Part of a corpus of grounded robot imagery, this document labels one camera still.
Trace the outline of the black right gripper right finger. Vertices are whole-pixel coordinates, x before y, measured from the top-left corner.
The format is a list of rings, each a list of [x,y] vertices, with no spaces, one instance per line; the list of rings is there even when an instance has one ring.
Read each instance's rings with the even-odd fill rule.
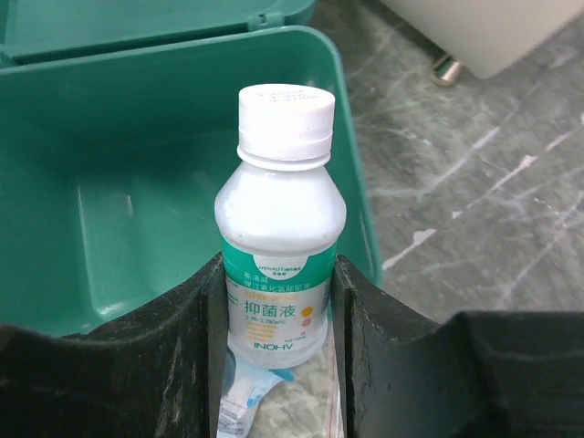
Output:
[[[580,437],[583,316],[465,311],[438,324],[335,265],[348,437]]]

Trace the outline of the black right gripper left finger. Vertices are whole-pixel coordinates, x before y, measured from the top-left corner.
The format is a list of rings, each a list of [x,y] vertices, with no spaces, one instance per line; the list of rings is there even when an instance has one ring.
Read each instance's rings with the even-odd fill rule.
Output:
[[[224,268],[214,256],[85,335],[1,327],[4,437],[212,437],[224,374]]]

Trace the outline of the clear gauze packet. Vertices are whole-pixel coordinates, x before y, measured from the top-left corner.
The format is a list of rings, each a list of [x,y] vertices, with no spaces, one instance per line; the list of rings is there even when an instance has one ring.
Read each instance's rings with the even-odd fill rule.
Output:
[[[217,437],[343,437],[333,327],[309,361],[266,370],[227,351]]]

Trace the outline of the white disinfectant bottle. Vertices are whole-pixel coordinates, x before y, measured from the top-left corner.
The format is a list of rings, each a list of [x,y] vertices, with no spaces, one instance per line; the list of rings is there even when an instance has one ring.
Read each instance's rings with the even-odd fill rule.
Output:
[[[214,201],[228,345],[258,367],[311,359],[329,329],[330,281],[347,208],[329,176],[335,98],[259,84],[238,95],[240,164]]]

